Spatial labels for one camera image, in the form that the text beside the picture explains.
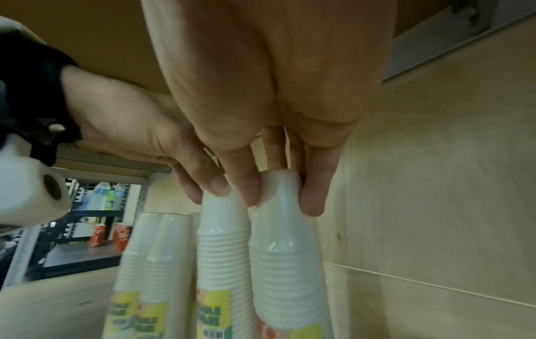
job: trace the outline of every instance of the fingernail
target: fingernail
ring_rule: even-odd
[[[210,188],[212,188],[212,191],[218,194],[223,194],[228,186],[229,184],[223,175],[215,177],[210,183]]]

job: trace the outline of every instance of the soda can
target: soda can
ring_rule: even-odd
[[[132,235],[132,223],[131,222],[119,222],[116,224],[117,230],[117,248],[121,253],[127,248],[128,240]]]
[[[93,228],[93,234],[89,240],[91,247],[97,247],[104,241],[104,233],[106,232],[106,225],[98,224]]]

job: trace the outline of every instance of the barcode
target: barcode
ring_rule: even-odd
[[[223,330],[203,330],[203,339],[223,339]]]

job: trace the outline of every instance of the human hand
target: human hand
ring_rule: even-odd
[[[250,143],[270,169],[305,176],[304,213],[324,211],[345,141],[382,81],[394,0],[142,0],[162,73],[248,206],[260,194]]]
[[[61,79],[82,142],[129,159],[169,165],[197,204],[202,199],[199,186],[214,194],[226,189],[225,177],[172,96],[74,66],[65,67]]]

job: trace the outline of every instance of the hand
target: hand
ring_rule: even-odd
[[[167,84],[248,206],[260,194],[250,148],[262,129],[270,169],[306,176],[317,216],[343,145],[382,81],[394,0],[142,0]]]
[[[173,97],[74,66],[64,68],[61,79],[83,142],[129,159],[168,164],[197,204],[199,186],[214,194],[226,189],[225,177]]]

